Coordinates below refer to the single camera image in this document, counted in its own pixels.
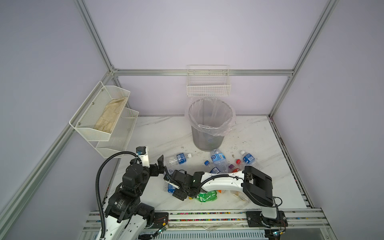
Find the green plastic bottle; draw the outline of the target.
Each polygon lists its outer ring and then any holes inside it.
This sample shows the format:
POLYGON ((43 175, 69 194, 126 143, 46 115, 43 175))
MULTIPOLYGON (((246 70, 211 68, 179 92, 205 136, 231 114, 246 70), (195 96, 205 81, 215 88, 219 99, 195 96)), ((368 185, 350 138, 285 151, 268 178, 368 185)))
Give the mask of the green plastic bottle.
POLYGON ((210 191, 206 193, 199 193, 196 199, 201 203, 212 202, 217 199, 217 191, 210 191))

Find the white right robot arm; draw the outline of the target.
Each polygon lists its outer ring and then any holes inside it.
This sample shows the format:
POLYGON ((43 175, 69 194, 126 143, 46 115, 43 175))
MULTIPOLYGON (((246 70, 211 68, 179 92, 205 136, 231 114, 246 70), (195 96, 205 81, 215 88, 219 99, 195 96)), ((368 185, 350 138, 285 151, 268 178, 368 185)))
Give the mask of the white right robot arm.
POLYGON ((254 167, 246 166, 235 173, 214 174, 195 172, 189 175, 178 170, 170 173, 164 170, 164 180, 176 187, 173 196, 181 201, 187 197, 196 198, 200 193, 217 190, 244 193, 248 199, 261 208, 260 224, 266 228, 286 227, 279 205, 273 195, 272 178, 254 167))

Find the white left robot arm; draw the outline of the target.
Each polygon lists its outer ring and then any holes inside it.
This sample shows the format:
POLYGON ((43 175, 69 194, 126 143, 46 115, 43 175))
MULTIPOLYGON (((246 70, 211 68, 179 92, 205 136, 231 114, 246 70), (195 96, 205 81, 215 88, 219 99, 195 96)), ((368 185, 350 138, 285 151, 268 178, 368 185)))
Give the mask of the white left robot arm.
POLYGON ((162 234, 168 223, 163 222, 152 234, 142 234, 143 229, 155 224, 155 208, 141 202, 150 177, 157 177, 164 172, 164 156, 158 163, 145 167, 137 163, 139 156, 133 152, 123 151, 108 157, 100 166, 96 176, 96 198, 101 218, 100 240, 152 240, 162 234), (120 155, 134 156, 133 164, 129 165, 122 182, 116 187, 115 193, 109 198, 107 207, 100 194, 100 176, 104 166, 120 155))

